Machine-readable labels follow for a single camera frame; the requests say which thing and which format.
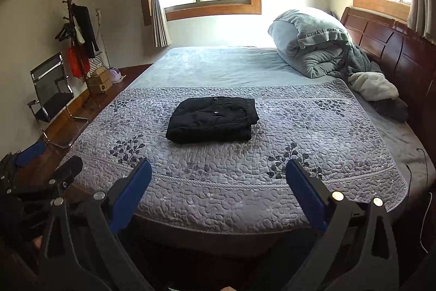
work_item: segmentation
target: wooden headboard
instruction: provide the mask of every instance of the wooden headboard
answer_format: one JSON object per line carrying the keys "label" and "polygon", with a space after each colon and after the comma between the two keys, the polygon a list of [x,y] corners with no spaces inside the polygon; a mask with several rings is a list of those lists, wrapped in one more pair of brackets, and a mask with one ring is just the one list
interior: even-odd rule
{"label": "wooden headboard", "polygon": [[436,46],[405,24],[367,11],[346,8],[341,22],[397,87],[409,106],[409,125],[436,164]]}

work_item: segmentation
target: black mesh chair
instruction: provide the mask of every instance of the black mesh chair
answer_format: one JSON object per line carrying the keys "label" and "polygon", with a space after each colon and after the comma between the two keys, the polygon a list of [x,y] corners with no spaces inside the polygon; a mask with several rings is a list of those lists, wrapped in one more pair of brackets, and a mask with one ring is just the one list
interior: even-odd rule
{"label": "black mesh chair", "polygon": [[[83,132],[89,121],[85,117],[72,116],[68,110],[67,104],[74,98],[73,91],[67,82],[68,76],[65,74],[61,53],[54,55],[44,63],[30,72],[35,86],[36,96],[38,100],[33,100],[28,103],[29,109],[35,116],[42,134],[47,141],[60,148],[70,148],[77,137]],[[41,108],[35,113],[33,106],[39,104]],[[80,128],[76,125],[78,132],[67,146],[62,146],[52,142],[41,126],[40,121],[50,122],[62,109],[67,109],[68,114],[73,120],[85,121]]]}

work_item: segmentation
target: chair backrest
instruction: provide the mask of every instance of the chair backrest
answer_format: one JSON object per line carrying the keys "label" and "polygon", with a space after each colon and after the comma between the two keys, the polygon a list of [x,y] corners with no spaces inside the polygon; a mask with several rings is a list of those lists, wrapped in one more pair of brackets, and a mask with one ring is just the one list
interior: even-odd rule
{"label": "chair backrest", "polygon": [[56,93],[73,94],[67,82],[60,52],[34,68],[30,74],[41,106]]}

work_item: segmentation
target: silver screw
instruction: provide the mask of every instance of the silver screw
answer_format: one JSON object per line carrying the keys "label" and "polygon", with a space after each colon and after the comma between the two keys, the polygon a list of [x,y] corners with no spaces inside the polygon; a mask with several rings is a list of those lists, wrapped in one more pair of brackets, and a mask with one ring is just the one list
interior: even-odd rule
{"label": "silver screw", "polygon": [[105,198],[106,194],[104,191],[97,191],[92,196],[94,200],[103,200]]}
{"label": "silver screw", "polygon": [[372,200],[374,202],[374,205],[380,207],[383,205],[383,201],[382,199],[380,199],[379,197],[376,197],[374,200]]}
{"label": "silver screw", "polygon": [[56,199],[54,199],[54,205],[55,206],[60,206],[64,203],[64,198],[63,197],[57,197]]}
{"label": "silver screw", "polygon": [[344,194],[341,193],[340,191],[333,191],[331,196],[336,201],[342,201],[344,199]]}

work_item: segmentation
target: mattress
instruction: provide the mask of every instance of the mattress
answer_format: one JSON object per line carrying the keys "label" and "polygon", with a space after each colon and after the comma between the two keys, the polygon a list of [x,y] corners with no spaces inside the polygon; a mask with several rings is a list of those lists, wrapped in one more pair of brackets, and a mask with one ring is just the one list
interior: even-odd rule
{"label": "mattress", "polygon": [[[261,119],[250,142],[179,146],[164,138],[179,102],[215,95],[255,98]],[[307,226],[282,175],[289,158],[331,191],[356,201],[380,196],[389,211],[407,196],[402,164],[414,174],[410,194],[422,192],[419,140],[406,124],[369,108],[341,80],[306,78],[274,49],[173,49],[100,113],[66,159],[84,160],[75,184],[93,192],[108,190],[146,158],[153,180],[137,210],[146,233],[184,247],[239,254],[238,245],[257,254],[272,235]]]}

